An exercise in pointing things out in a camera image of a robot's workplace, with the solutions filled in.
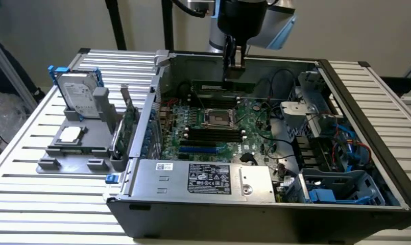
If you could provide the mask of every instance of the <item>wall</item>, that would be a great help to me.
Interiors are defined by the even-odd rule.
[[[281,51],[251,54],[369,61],[399,76],[411,64],[411,0],[295,0],[298,22]],[[0,40],[39,86],[46,68],[66,65],[81,47],[115,49],[105,0],[3,0]],[[131,50],[165,48],[161,0],[119,0]],[[175,49],[205,51],[210,20],[174,7]]]

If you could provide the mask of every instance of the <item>warning label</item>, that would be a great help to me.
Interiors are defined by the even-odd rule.
[[[190,193],[231,195],[231,178],[229,165],[190,164]]]

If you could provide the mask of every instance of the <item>metal grating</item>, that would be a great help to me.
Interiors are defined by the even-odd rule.
[[[153,60],[153,53],[91,51],[91,54],[78,56],[75,65],[82,67],[83,57],[105,60],[83,62],[105,62],[107,65],[133,64],[137,58]],[[113,66],[106,68],[109,71],[115,69]],[[111,83],[110,78],[119,77],[107,73],[105,68],[102,70],[107,87],[114,85],[110,87],[111,94],[119,93],[125,81],[135,83],[134,74],[118,74],[127,80],[111,80]],[[110,99],[111,102],[118,100],[113,96]],[[122,111],[122,103],[115,104]],[[102,193],[107,191],[105,176],[37,173],[37,161],[45,154],[43,148],[50,144],[65,120],[63,109],[63,99],[57,88],[53,88],[0,156],[0,243],[191,244],[162,240],[134,241],[125,235],[103,201]],[[411,160],[402,160],[401,164],[411,175]],[[110,189],[113,194],[119,191],[119,186]],[[358,244],[411,245],[411,227],[403,231],[381,231]]]

